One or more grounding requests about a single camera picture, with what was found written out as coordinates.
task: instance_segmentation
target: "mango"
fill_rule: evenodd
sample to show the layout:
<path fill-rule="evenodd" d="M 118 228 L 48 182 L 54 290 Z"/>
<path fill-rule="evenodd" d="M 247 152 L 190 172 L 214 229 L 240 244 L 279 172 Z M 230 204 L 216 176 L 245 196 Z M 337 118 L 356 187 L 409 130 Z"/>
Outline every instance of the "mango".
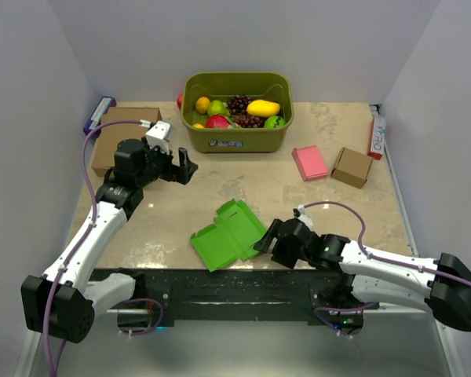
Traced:
<path fill-rule="evenodd" d="M 281 107 L 276 102 L 266 100 L 255 100 L 248 104 L 246 111 L 250 115 L 269 118 L 271 116 L 279 114 L 280 109 Z"/>

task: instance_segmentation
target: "white wall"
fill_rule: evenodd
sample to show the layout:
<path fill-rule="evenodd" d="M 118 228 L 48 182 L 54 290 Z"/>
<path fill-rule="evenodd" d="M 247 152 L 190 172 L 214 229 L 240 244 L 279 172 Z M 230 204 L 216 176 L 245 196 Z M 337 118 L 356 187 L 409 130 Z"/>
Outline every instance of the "white wall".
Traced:
<path fill-rule="evenodd" d="M 284 74 L 297 101 L 380 103 L 440 0 L 49 0 L 91 85 L 176 99 L 200 71 Z"/>
<path fill-rule="evenodd" d="M 20 285 L 60 252 L 97 98 L 45 0 L 0 1 L 0 376 L 26 327 Z"/>
<path fill-rule="evenodd" d="M 471 0 L 443 0 L 382 105 L 421 254 L 471 268 Z M 471 377 L 471 334 L 456 335 Z"/>

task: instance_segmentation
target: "red apple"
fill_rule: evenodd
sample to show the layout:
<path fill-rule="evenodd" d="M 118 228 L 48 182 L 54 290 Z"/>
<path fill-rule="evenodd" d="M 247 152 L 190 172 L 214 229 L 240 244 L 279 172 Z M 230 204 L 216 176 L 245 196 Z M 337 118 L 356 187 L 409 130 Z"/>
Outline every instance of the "red apple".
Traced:
<path fill-rule="evenodd" d="M 183 102 L 183 93 L 181 93 L 178 98 L 176 99 L 176 104 L 178 105 L 178 108 L 181 110 L 181 102 Z"/>
<path fill-rule="evenodd" d="M 226 116 L 213 115 L 207 120 L 206 128 L 233 128 L 233 125 Z"/>

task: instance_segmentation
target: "white robotic arm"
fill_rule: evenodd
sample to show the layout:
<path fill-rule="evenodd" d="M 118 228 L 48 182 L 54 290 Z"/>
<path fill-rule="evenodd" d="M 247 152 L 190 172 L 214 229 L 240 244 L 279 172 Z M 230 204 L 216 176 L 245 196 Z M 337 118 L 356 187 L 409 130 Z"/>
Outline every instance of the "white robotic arm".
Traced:
<path fill-rule="evenodd" d="M 197 170 L 183 148 L 179 148 L 180 166 L 173 165 L 169 150 L 171 131 L 171 125 L 161 121 L 142 140 L 129 139 L 119 144 L 115 167 L 107 172 L 97 190 L 96 218 L 91 210 L 63 254 L 41 277 L 28 276 L 21 286 L 29 329 L 42 332 L 48 313 L 52 336 L 81 342 L 96 317 L 136 293 L 134 276 L 125 273 L 113 273 L 90 287 L 88 282 L 106 246 L 143 199 L 142 188 L 159 178 L 186 185 Z M 51 310 L 45 310 L 52 290 L 55 295 Z"/>
<path fill-rule="evenodd" d="M 439 260 L 407 257 L 365 247 L 343 236 L 318 236 L 304 206 L 294 210 L 294 218 L 275 219 L 255 250 L 267 252 L 274 239 L 274 262 L 292 269 L 301 259 L 319 271 L 341 274 L 336 287 L 316 293 L 328 307 L 392 303 L 432 313 L 447 326 L 471 331 L 471 271 L 454 255 L 443 253 Z"/>

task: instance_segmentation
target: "olive green plastic bin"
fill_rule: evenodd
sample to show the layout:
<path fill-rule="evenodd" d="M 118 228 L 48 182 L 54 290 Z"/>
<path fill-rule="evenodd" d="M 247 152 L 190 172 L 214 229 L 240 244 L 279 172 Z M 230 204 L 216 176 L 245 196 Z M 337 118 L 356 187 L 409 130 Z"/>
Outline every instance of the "olive green plastic bin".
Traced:
<path fill-rule="evenodd" d="M 236 94 L 280 104 L 279 114 L 286 125 L 278 129 L 238 128 L 229 130 L 198 129 L 192 124 L 206 124 L 207 115 L 195 110 L 200 97 L 228 102 Z M 183 91 L 181 121 L 188 128 L 195 149 L 202 153 L 275 152 L 283 143 L 293 121 L 293 101 L 289 82 L 271 72 L 206 72 L 192 76 Z"/>

